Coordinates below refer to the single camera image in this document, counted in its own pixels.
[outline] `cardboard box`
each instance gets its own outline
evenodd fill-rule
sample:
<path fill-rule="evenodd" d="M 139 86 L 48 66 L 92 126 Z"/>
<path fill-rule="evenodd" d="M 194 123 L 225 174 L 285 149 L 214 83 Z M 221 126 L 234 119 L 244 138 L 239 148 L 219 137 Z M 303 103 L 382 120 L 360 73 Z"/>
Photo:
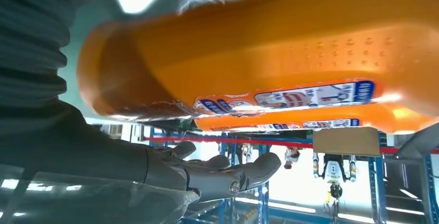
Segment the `cardboard box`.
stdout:
<path fill-rule="evenodd" d="M 314 152 L 380 156 L 378 130 L 372 127 L 332 128 L 313 132 Z"/>

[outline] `metal rack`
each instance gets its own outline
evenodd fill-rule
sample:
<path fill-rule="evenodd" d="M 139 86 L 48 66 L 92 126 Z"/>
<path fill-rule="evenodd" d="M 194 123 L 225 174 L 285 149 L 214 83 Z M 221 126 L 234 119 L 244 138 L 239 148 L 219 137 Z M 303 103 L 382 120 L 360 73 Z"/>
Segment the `metal rack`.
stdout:
<path fill-rule="evenodd" d="M 259 145 L 259 155 L 269 152 L 272 145 L 283 145 L 283 146 L 296 146 L 302 148 L 312 148 L 312 139 L 300 140 L 300 139 L 237 139 L 228 138 L 227 134 L 223 133 L 221 136 L 185 136 L 179 137 L 178 134 L 173 133 L 168 137 L 164 137 L 163 133 L 154 133 L 154 129 L 151 128 L 150 138 L 148 138 L 150 144 L 153 142 L 166 142 L 169 141 L 204 141 L 204 142 L 220 142 L 221 150 L 220 153 L 225 155 L 226 153 L 226 143 L 232 143 L 231 154 L 236 153 L 236 143 L 250 143 Z M 386 210 L 386 193 L 385 193 L 385 178 L 384 178 L 384 162 L 393 163 L 405 163 L 405 160 L 397 159 L 385 159 L 384 154 L 395 154 L 398 151 L 395 147 L 381 147 L 382 157 L 370 157 L 369 162 L 369 179 L 370 179 L 370 191 L 372 199 L 372 213 L 373 220 L 375 223 L 386 224 L 387 210 Z M 438 149 L 431 151 L 432 154 L 439 154 Z M 428 189 L 428 201 L 424 201 L 425 212 L 428 216 L 428 223 L 439 223 L 439 208 L 437 206 L 433 173 L 431 166 L 431 157 L 427 156 L 422 162 L 410 160 L 412 163 L 417 163 L 424 168 L 424 177 L 426 179 L 426 185 Z M 236 164 L 235 157 L 231 156 L 232 166 Z M 256 206 L 257 216 L 256 222 L 260 224 L 269 223 L 270 217 L 275 217 L 279 219 L 290 219 L 295 220 L 294 223 L 333 223 L 329 216 L 318 216 L 311 214 L 304 214 L 294 211 L 282 210 L 279 208 L 270 207 L 268 204 L 269 194 L 262 190 L 263 186 L 257 189 L 258 192 L 258 204 Z M 235 223 L 235 206 L 236 202 L 234 199 L 221 200 L 218 203 L 218 221 L 217 223 Z M 209 221 L 202 220 L 201 218 L 194 219 L 182 219 L 181 223 L 213 223 Z M 349 220 L 340 219 L 338 221 L 340 224 L 344 223 L 354 223 Z"/>

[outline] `white robot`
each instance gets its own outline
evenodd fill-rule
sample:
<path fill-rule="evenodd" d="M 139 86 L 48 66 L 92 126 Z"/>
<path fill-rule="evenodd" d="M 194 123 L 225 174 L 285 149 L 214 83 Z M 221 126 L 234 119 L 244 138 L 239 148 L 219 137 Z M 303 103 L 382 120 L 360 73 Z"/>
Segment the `white robot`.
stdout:
<path fill-rule="evenodd" d="M 314 177 L 319 178 L 322 177 L 327 183 L 331 184 L 331 195 L 335 199 L 339 199 L 343 194 L 343 189 L 340 186 L 345 183 L 347 180 L 351 182 L 355 182 L 357 179 L 357 167 L 356 167 L 356 157 L 355 155 L 351 155 L 349 159 L 349 177 L 346 176 L 344 167 L 343 167 L 343 156 L 335 155 L 335 154 L 325 154 L 324 156 L 324 168 L 323 174 L 319 174 L 319 166 L 318 166 L 318 154 L 314 153 Z"/>

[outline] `blue label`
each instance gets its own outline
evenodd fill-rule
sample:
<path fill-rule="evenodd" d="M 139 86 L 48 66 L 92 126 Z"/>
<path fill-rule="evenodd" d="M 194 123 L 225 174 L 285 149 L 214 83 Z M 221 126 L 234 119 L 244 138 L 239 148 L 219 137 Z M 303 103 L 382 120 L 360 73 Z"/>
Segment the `blue label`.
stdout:
<path fill-rule="evenodd" d="M 369 103 L 372 99 L 375 84 L 371 81 L 355 83 L 354 102 Z"/>
<path fill-rule="evenodd" d="M 208 99 L 200 100 L 200 103 L 203 104 L 206 108 L 208 108 L 210 111 L 214 112 L 215 114 L 227 114 L 224 109 L 222 109 L 216 102 Z"/>
<path fill-rule="evenodd" d="M 359 119 L 350 119 L 350 126 L 351 127 L 358 127 L 358 126 L 360 126 L 360 120 Z"/>
<path fill-rule="evenodd" d="M 232 109 L 232 107 L 223 99 L 218 99 L 218 103 L 219 105 L 221 105 L 221 107 L 223 107 L 225 110 L 229 111 L 229 112 L 235 112 L 235 110 Z"/>
<path fill-rule="evenodd" d="M 281 124 L 273 124 L 275 129 L 283 129 Z"/>

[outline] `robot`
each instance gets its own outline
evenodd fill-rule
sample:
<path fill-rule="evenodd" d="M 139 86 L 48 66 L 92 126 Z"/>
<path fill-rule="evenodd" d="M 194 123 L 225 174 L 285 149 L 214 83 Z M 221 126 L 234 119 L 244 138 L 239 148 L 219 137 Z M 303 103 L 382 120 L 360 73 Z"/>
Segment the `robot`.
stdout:
<path fill-rule="evenodd" d="M 328 184 L 330 184 L 330 194 L 334 198 L 331 206 L 330 200 L 328 200 L 324 208 L 328 208 L 329 212 L 332 215 L 333 223 L 338 223 L 338 212 L 339 212 L 339 200 L 343 195 L 343 188 L 341 185 L 346 183 L 346 181 L 355 182 L 357 179 L 357 167 L 356 167 L 356 157 L 355 155 L 351 155 L 349 159 L 349 177 L 346 176 L 344 167 L 343 167 L 343 156 L 335 155 L 335 154 L 325 154 L 324 156 L 324 168 L 323 174 L 319 174 L 319 166 L 318 166 L 318 154 L 314 153 L 313 155 L 314 162 L 314 177 L 319 178 L 322 177 Z"/>

